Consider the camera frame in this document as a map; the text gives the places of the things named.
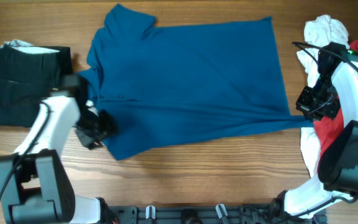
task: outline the crumpled white cloth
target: crumpled white cloth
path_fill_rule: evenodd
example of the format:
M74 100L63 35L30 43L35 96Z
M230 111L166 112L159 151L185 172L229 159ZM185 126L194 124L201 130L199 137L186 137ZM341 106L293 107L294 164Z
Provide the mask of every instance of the crumpled white cloth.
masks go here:
M4 44L1 45L1 48L4 48L4 45L9 45L13 49L16 49L26 54L50 54L59 52L58 50L48 49L45 47L36 47L23 40L5 41Z
M304 35L307 43L318 47L336 42L349 49L347 43L349 33L342 22L332 19L329 15L319 16L315 21L306 22ZM318 60L317 49L308 48L306 50ZM308 86L313 87L319 77L316 62L302 50L297 52L296 55L308 74ZM317 174L320 150L320 141L314 128L301 128L301 152L310 177Z

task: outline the red fabric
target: red fabric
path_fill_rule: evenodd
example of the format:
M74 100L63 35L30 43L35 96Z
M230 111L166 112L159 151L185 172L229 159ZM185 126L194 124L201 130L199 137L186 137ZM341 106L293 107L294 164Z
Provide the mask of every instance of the red fabric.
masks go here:
M351 43L351 49L358 51L358 40L355 40ZM317 137L320 140L321 156L343 130L342 109L339 110L335 119L331 120L327 117L324 117L321 121L315 121L313 124Z

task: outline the wooden floor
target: wooden floor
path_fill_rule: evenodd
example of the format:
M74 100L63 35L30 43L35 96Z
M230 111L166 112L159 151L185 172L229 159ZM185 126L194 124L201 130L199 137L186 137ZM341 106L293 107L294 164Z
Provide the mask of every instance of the wooden floor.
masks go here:
M4 4L0 0L0 44L21 39L37 45L71 47L76 69L88 68L86 54L96 30L116 2ZM306 83L291 41L303 38L306 21L322 14L339 19L358 39L358 1L122 1L156 15L157 26L244 21L273 17L289 107ZM0 156L10 154L27 129L0 127ZM62 161L76 194L105 198L110 205L239 205L269 202L308 177L300 152L300 130L227 138L152 149L115 161L107 149L88 151L71 132ZM358 223L358 202L328 209L329 223Z

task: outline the black pants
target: black pants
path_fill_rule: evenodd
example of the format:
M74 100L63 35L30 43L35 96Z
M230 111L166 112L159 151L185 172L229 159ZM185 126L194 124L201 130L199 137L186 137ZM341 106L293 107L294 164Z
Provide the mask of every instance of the black pants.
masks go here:
M0 125L31 127L39 100L58 85L61 75L73 73L70 48L53 54L26 54L5 46L0 49Z

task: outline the blue cloth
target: blue cloth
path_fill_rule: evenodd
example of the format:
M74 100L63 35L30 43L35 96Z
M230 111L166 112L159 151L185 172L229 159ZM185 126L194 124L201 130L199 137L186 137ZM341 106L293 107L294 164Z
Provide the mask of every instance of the blue cloth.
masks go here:
M109 12L80 72L119 134L116 159L153 147L311 126L291 116L272 19L155 27L155 17Z

